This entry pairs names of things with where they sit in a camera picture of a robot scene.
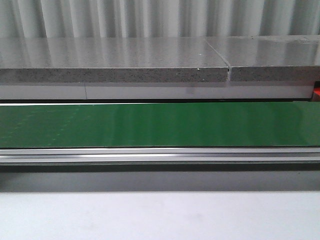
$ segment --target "corrugated metal wall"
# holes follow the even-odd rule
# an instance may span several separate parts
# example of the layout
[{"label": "corrugated metal wall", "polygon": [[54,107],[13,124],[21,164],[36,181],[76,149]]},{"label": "corrugated metal wall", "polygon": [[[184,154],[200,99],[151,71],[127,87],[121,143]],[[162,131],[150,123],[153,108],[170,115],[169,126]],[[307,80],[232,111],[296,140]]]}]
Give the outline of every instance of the corrugated metal wall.
[{"label": "corrugated metal wall", "polygon": [[0,0],[0,37],[319,33],[320,0]]}]

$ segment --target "green conveyor belt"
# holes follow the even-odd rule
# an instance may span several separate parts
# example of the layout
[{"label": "green conveyor belt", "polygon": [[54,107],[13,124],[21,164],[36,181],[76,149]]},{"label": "green conveyor belt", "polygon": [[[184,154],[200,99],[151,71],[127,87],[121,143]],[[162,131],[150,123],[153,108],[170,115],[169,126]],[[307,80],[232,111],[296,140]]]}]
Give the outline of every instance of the green conveyor belt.
[{"label": "green conveyor belt", "polygon": [[320,146],[320,102],[0,106],[0,148]]}]

